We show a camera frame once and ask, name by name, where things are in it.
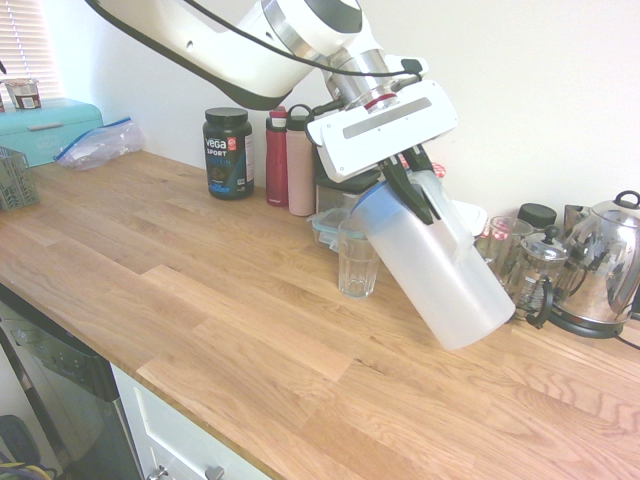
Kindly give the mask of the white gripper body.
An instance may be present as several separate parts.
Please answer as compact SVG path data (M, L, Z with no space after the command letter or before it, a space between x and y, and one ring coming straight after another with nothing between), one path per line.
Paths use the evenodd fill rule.
M397 94L398 102L371 113L363 107L311 122L308 133L328 177L341 183L388 157L454 129L458 116L436 82L425 80Z

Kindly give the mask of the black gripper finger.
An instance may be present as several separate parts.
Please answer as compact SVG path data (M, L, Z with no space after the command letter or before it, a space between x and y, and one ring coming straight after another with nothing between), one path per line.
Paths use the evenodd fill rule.
M433 224L429 204L411 184L402 162L397 157L389 157L381 162L381 171L394 193L416 217L424 224Z
M402 155L413 172L432 170L432 162L422 144L404 150Z

